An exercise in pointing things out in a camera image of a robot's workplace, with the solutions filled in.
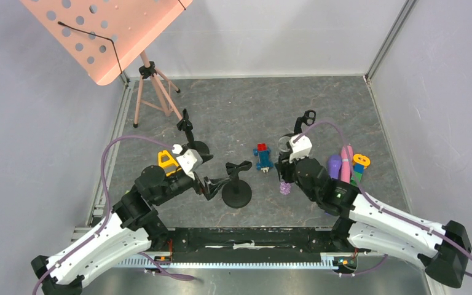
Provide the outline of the black microphone stand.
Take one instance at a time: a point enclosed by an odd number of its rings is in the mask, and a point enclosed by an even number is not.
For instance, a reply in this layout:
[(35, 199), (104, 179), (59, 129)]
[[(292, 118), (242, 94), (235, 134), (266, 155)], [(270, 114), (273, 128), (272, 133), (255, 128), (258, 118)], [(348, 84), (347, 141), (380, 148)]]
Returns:
[(193, 124), (189, 120), (189, 115), (187, 112), (187, 109), (183, 109), (182, 111), (182, 119), (176, 124), (177, 129), (181, 132), (185, 133), (185, 136), (187, 138), (187, 144), (186, 146), (190, 149), (195, 149), (201, 154), (209, 154), (210, 150), (208, 146), (202, 142), (202, 141), (197, 141), (194, 138), (194, 134), (192, 132), (193, 130)]
[(302, 133), (302, 125), (311, 126), (315, 123), (317, 118), (317, 113), (314, 110), (307, 110), (304, 114), (296, 119), (294, 124), (293, 134), (298, 135)]
[(250, 203), (252, 189), (247, 182), (239, 178), (239, 173), (241, 171), (248, 171), (252, 166), (252, 162), (248, 160), (238, 165), (230, 162), (226, 163), (229, 182), (222, 189), (222, 200), (227, 206), (239, 209)]

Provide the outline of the glitter microphone silver head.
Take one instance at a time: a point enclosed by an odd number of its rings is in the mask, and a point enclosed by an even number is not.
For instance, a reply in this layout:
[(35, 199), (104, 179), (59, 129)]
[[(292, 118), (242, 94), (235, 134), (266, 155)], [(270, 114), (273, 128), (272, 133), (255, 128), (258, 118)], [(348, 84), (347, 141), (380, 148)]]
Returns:
[(278, 140), (278, 162), (275, 164), (278, 171), (278, 179), (280, 180), (280, 193), (282, 195), (289, 195), (291, 192), (291, 183), (288, 183), (284, 176), (287, 172), (287, 167), (289, 164), (289, 155), (291, 153), (291, 148), (288, 143), (292, 137), (292, 134), (286, 134)]

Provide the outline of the pink toy microphone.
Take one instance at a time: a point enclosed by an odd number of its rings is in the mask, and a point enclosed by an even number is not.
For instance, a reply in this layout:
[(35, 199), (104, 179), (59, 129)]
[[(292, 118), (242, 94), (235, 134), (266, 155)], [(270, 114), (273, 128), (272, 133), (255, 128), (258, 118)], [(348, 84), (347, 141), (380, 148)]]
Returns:
[(352, 169), (350, 168), (351, 158), (353, 157), (353, 149), (351, 145), (343, 146), (340, 152), (341, 156), (341, 168), (340, 168), (340, 180), (345, 183), (350, 183)]

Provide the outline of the purple toy microphone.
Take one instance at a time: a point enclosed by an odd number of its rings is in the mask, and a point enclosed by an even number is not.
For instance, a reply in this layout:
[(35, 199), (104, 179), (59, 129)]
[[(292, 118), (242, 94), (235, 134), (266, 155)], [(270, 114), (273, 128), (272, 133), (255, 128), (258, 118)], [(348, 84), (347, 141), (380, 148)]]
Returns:
[(328, 173), (332, 179), (340, 178), (340, 168), (342, 166), (342, 158), (339, 154), (333, 154), (328, 159)]

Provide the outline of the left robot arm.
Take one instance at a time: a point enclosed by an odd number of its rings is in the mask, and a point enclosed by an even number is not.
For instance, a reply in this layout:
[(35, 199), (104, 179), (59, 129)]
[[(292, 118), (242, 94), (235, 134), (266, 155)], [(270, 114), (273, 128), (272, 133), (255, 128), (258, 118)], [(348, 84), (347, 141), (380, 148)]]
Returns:
[(212, 194), (195, 171), (212, 158), (211, 154), (188, 149), (177, 155), (178, 168), (170, 175), (158, 165), (146, 167), (95, 227), (59, 253), (31, 261), (38, 278), (33, 293), (81, 294), (124, 259), (149, 248), (164, 249), (169, 231), (156, 207), (189, 189), (211, 199)]

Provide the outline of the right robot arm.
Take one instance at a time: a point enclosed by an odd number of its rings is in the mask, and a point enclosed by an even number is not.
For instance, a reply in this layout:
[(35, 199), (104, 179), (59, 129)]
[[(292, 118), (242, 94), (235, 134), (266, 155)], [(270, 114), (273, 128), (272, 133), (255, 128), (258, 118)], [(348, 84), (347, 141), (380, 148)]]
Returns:
[(461, 287), (472, 249), (463, 224), (441, 224), (393, 208), (332, 179), (316, 159), (283, 159), (275, 167), (280, 180), (296, 184), (310, 201), (338, 218), (330, 235), (335, 249), (384, 253), (414, 264), (443, 285)]

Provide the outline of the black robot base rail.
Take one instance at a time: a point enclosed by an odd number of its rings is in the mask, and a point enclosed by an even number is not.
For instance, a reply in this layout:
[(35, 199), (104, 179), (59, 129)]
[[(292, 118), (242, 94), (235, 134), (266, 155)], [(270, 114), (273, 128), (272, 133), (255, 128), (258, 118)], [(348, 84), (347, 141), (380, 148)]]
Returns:
[(321, 253), (354, 253), (345, 228), (332, 227), (175, 227), (149, 252), (169, 252), (175, 264), (318, 262)]

